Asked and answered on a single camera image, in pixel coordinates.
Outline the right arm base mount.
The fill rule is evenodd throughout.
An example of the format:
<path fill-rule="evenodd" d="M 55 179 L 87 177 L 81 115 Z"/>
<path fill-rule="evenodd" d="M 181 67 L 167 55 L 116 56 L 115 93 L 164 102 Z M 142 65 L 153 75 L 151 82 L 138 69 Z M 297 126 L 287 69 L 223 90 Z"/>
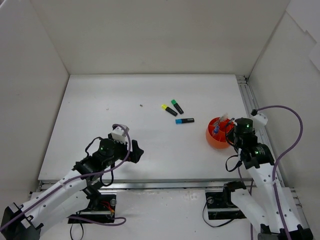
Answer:
<path fill-rule="evenodd" d="M 204 212 L 209 220 L 237 220 L 245 219 L 242 211 L 232 203 L 231 193 L 238 189 L 246 189 L 241 181 L 225 183 L 221 191 L 209 191 L 205 193 Z"/>

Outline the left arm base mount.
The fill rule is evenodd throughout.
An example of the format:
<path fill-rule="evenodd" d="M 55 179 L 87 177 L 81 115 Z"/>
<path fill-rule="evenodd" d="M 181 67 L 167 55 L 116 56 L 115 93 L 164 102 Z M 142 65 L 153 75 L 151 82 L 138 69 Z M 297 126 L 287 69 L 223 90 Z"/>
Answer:
<path fill-rule="evenodd" d="M 89 204 L 87 208 L 73 214 L 72 217 L 80 217 L 104 224 L 113 224 L 116 214 L 116 194 L 101 193 L 94 185 L 87 187 L 84 193 L 89 199 Z"/>

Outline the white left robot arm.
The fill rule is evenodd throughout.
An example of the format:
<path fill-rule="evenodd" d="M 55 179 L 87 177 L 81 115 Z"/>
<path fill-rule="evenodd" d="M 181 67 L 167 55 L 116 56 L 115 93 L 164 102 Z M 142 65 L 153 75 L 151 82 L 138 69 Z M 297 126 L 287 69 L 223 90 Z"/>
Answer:
<path fill-rule="evenodd" d="M 92 154 L 75 163 L 72 170 L 37 197 L 19 205 L 13 203 L 4 210 L 0 232 L 7 240 L 38 240 L 59 221 L 84 210 L 96 209 L 101 200 L 98 182 L 106 169 L 116 167 L 116 161 L 137 163 L 144 154 L 136 140 L 130 144 L 111 136 L 99 139 Z"/>

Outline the clear yellow-green pen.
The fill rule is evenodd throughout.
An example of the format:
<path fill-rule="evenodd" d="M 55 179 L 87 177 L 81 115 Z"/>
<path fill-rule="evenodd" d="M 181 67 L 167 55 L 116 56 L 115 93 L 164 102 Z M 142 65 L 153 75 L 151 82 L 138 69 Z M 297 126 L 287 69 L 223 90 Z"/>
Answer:
<path fill-rule="evenodd" d="M 223 114 L 223 115 L 219 118 L 219 121 L 220 121 L 220 122 L 223 122 L 223 121 L 225 121 L 227 118 L 228 118 L 228 113 L 225 113 L 225 114 Z"/>

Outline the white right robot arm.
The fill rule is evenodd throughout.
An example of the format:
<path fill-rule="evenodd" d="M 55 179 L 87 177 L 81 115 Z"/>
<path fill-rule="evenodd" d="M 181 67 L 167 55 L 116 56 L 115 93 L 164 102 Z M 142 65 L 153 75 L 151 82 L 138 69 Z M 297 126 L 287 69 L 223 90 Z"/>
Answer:
<path fill-rule="evenodd" d="M 263 206 L 250 195 L 242 181 L 228 182 L 221 200 L 239 208 L 257 231 L 259 240 L 312 240 L 310 228 L 303 227 L 294 214 L 276 177 L 276 163 L 269 147 L 258 142 L 254 122 L 238 118 L 233 122 L 231 142 L 237 152 L 237 165 L 244 165 L 260 190 Z"/>

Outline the clear small spray bottle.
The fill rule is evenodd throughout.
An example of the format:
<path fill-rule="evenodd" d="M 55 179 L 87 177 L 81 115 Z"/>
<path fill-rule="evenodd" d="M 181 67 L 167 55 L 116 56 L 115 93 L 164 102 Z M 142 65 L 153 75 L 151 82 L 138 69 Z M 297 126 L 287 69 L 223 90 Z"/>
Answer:
<path fill-rule="evenodd" d="M 217 136 L 220 132 L 220 126 L 219 125 L 216 125 L 212 131 L 212 135 L 213 136 Z"/>

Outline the blue highlighter marker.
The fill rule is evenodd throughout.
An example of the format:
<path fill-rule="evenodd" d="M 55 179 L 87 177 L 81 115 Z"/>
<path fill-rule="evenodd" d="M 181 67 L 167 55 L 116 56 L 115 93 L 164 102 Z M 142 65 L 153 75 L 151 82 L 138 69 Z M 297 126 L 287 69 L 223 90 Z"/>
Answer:
<path fill-rule="evenodd" d="M 179 119 L 176 119 L 176 120 L 175 120 L 175 123 L 176 123 L 177 125 L 194 123 L 194 122 L 195 122 L 195 119 L 194 119 L 194 118 L 179 118 Z"/>

